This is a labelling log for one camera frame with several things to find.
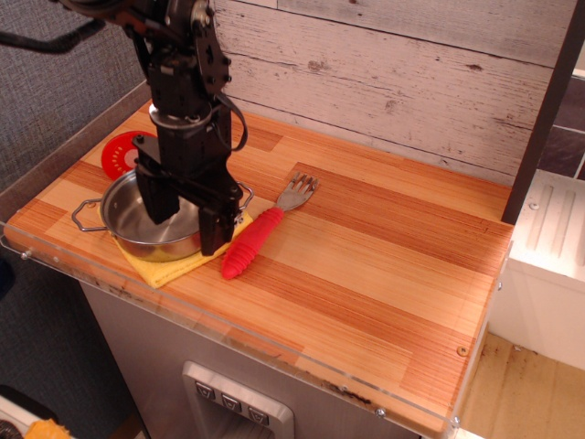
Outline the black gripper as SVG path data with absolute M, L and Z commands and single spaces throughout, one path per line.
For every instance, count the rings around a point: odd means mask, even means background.
M 213 255 L 231 242 L 242 190 L 228 171 L 232 153 L 231 111 L 213 109 L 205 118 L 176 117 L 151 109 L 154 140 L 136 141 L 136 182 L 154 224 L 179 210 L 179 197 L 199 207 L 200 250 Z

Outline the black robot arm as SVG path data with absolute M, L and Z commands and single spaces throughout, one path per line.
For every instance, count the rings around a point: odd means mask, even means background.
M 184 199 L 198 208 L 203 255 L 230 242 L 243 196 L 228 171 L 234 145 L 233 117 L 242 115 L 224 93 L 231 81 L 230 59 L 218 43 L 214 11 L 207 1 L 65 1 L 63 6 L 89 23 L 51 40 L 4 32 L 4 46 L 39 53 L 71 51 L 107 23 L 133 41 L 150 87 L 150 117 L 157 136 L 135 140 L 135 174 L 150 219 L 161 224 Z

